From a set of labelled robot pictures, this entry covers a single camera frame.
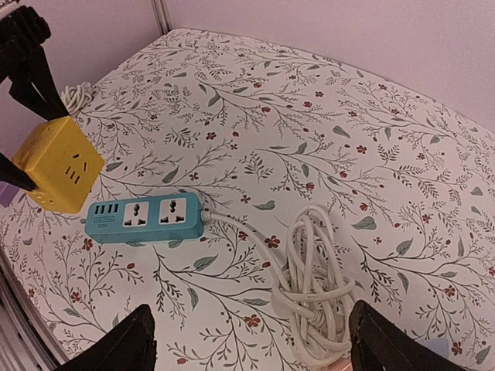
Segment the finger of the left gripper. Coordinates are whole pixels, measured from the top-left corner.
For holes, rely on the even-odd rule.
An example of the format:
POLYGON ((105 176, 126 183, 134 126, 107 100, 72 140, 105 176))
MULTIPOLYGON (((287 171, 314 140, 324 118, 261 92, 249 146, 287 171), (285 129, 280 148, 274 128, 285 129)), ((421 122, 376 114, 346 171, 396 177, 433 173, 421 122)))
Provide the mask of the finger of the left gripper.
POLYGON ((6 182, 19 189, 28 192, 36 189, 34 181, 3 154, 0 154, 0 176, 2 182, 6 182))

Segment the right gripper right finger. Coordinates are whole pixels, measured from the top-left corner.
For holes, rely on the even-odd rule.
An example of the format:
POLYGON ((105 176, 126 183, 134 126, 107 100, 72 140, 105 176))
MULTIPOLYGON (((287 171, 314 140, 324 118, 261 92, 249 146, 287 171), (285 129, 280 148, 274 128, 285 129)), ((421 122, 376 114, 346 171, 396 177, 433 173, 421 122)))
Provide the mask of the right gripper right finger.
POLYGON ((420 345, 368 303, 359 300, 349 317, 354 370, 461 370, 420 345))

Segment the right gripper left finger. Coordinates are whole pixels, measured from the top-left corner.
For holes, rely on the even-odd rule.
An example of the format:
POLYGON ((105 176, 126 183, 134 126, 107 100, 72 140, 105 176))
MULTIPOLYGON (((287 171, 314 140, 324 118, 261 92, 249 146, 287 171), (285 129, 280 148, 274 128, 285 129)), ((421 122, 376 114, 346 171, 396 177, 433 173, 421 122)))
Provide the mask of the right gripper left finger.
POLYGON ((147 304, 139 305, 108 334, 59 370, 147 370, 157 360, 155 320, 147 304))

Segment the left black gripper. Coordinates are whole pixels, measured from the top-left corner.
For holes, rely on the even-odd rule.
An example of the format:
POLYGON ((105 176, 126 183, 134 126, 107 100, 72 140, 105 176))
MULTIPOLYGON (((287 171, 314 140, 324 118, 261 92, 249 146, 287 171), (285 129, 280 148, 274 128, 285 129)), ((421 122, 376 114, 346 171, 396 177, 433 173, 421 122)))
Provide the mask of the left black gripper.
POLYGON ((50 37, 34 8, 2 7, 1 80, 9 78, 9 95, 38 116, 67 116, 43 48, 50 37))

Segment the yellow cube socket adapter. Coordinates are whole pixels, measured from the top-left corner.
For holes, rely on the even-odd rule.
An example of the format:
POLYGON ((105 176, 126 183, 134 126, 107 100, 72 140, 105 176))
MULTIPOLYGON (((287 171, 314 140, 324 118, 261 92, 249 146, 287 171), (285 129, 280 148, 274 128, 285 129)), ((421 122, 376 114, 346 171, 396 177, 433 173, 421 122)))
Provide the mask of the yellow cube socket adapter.
POLYGON ((27 195, 42 208, 77 214, 104 160, 72 117, 39 124, 16 152, 13 163, 36 184, 27 195))

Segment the teal power strip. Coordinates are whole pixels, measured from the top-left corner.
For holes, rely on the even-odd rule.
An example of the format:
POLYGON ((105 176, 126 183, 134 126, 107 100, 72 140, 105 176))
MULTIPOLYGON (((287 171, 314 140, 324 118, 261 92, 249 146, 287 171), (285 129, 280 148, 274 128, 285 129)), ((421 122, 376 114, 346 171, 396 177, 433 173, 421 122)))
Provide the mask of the teal power strip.
POLYGON ((203 235, 203 207, 191 192, 150 196, 90 205, 85 233, 98 243, 195 240, 203 235))

